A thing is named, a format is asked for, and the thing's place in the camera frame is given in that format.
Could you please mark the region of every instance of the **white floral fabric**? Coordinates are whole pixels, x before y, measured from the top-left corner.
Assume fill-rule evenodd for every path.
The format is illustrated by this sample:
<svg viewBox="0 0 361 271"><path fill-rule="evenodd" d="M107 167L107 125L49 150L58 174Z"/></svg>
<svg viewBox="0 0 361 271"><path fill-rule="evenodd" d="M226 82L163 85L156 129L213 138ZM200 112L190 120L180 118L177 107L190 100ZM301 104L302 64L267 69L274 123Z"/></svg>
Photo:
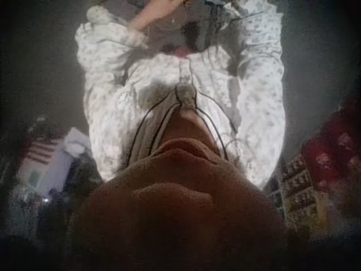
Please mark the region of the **white floral fabric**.
<svg viewBox="0 0 361 271"><path fill-rule="evenodd" d="M178 58L154 53L147 37L101 6L76 32L85 70L85 115L93 155L108 181L158 147L174 109L194 108L219 153L261 187L281 153L281 19L264 0L223 8L228 22L214 45Z"/></svg>

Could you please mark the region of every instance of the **hand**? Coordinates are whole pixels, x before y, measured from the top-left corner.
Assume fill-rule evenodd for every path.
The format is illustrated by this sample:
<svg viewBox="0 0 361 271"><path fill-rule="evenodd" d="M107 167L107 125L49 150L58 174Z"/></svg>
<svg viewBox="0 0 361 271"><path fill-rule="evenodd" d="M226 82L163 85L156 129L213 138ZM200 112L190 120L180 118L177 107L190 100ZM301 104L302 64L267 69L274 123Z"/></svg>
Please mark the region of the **hand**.
<svg viewBox="0 0 361 271"><path fill-rule="evenodd" d="M172 14L187 0L150 0L149 4L129 23L128 28L142 30L148 24Z"/></svg>

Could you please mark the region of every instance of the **white cloth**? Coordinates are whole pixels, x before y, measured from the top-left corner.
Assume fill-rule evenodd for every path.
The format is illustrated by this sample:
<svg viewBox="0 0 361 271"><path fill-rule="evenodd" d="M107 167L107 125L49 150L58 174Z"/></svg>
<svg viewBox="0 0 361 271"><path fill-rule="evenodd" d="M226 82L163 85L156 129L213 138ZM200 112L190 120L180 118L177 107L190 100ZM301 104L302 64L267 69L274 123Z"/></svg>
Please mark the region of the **white cloth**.
<svg viewBox="0 0 361 271"><path fill-rule="evenodd" d="M195 108L219 153L263 186L283 145L281 18L264 0L224 9L235 20L202 53L153 53L147 38L92 7L77 33L86 74L84 108L91 147L108 181L155 149L177 107Z"/></svg>

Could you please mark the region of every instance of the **sleeve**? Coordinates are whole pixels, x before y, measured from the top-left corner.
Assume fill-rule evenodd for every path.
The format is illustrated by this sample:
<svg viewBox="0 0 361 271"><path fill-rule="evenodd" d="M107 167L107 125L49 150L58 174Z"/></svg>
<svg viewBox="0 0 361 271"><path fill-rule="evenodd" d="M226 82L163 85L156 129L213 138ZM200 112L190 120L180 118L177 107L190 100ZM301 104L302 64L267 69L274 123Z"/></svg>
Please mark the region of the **sleeve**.
<svg viewBox="0 0 361 271"><path fill-rule="evenodd" d="M124 86L134 59L147 48L147 38L129 30L124 21L101 6L89 9L87 18L89 22L80 25L75 39L78 61L85 70L85 115L91 122L91 115L106 108L112 93Z"/></svg>
<svg viewBox="0 0 361 271"><path fill-rule="evenodd" d="M237 137L248 179L263 186L281 154L285 113L282 99L282 14L266 0L232 2L238 19L233 28L238 43L236 107L241 124Z"/></svg>

